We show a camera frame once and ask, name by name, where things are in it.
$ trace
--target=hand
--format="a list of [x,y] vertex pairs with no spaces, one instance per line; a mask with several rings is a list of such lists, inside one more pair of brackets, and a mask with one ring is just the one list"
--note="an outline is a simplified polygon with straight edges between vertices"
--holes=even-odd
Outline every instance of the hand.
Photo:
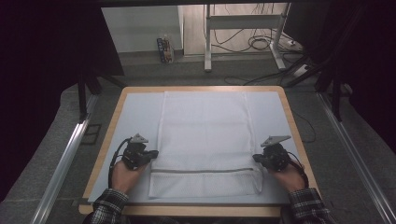
[[297,169],[290,164],[279,172],[268,169],[268,173],[273,175],[279,181],[280,185],[282,185],[288,192],[305,189],[305,182],[303,178],[298,173]]
[[146,166],[144,165],[138,167],[136,170],[130,170],[123,161],[118,161],[114,166],[111,187],[127,194],[136,185],[139,176],[145,171]]

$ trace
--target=wooden floor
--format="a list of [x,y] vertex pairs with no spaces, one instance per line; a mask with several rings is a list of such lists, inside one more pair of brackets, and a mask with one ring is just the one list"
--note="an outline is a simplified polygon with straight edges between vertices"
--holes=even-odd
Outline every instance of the wooden floor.
[[[211,15],[280,14],[285,5],[284,3],[210,5],[210,11]],[[205,13],[206,6],[204,5],[183,6],[185,55],[202,55],[205,53]],[[234,53],[233,51],[248,49],[248,40],[254,35],[261,35],[258,38],[271,36],[271,31],[269,29],[213,30],[211,31],[212,53]],[[287,41],[288,39],[282,38],[280,42],[285,43]],[[266,46],[266,42],[256,42],[254,44],[256,48],[265,48]],[[244,52],[259,51],[250,48],[244,50]]]

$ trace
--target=carpeted floor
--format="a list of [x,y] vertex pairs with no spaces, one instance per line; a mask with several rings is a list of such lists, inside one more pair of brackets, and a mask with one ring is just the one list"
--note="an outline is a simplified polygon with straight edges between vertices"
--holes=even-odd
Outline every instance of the carpeted floor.
[[[181,59],[174,64],[160,64],[155,60],[141,64],[127,63],[128,58],[121,61],[124,62],[125,77],[119,79],[129,86],[241,85],[247,80],[277,72],[274,61],[266,56],[242,60],[218,58],[213,62],[212,73],[205,73],[201,58]],[[78,148],[47,223],[64,223],[66,220],[67,223],[81,223],[84,218],[78,211],[78,203],[121,92],[113,84],[100,81],[103,92],[90,122],[91,125],[101,126],[99,135],[91,145],[89,143],[94,140],[91,136],[83,139],[86,144]],[[252,84],[276,85],[279,81],[280,77],[277,77]],[[381,223],[382,218],[329,122],[313,83],[314,77],[295,88],[286,89],[286,93],[323,200],[340,223]],[[62,95],[61,107],[47,136],[0,205],[0,223],[28,223],[32,219],[78,121],[77,95],[76,87]],[[357,115],[347,98],[342,100],[341,112],[344,124],[352,139],[357,141],[364,160],[392,206],[396,207],[396,181],[393,178],[396,172],[395,155]]]

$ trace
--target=white desk leg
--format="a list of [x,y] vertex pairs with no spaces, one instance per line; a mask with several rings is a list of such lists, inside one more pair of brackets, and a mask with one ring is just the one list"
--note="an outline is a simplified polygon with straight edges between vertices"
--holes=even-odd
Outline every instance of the white desk leg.
[[205,71],[212,71],[212,45],[210,43],[210,5],[206,5],[206,48],[205,48]]
[[276,62],[277,68],[279,70],[285,70],[286,69],[286,66],[283,63],[282,56],[280,56],[277,46],[279,44],[280,36],[282,35],[283,26],[285,25],[285,20],[286,20],[286,18],[288,16],[289,7],[290,7],[290,3],[287,3],[285,8],[283,9],[281,17],[279,19],[279,24],[277,26],[277,30],[276,30],[276,35],[275,35],[274,41],[271,42],[271,45],[270,45],[271,51],[272,51],[273,56],[275,58],[275,62]]

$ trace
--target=white towel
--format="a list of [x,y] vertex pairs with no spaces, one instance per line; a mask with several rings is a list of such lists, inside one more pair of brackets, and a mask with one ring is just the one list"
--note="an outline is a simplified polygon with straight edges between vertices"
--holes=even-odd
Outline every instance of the white towel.
[[149,197],[257,194],[254,146],[244,92],[166,92]]

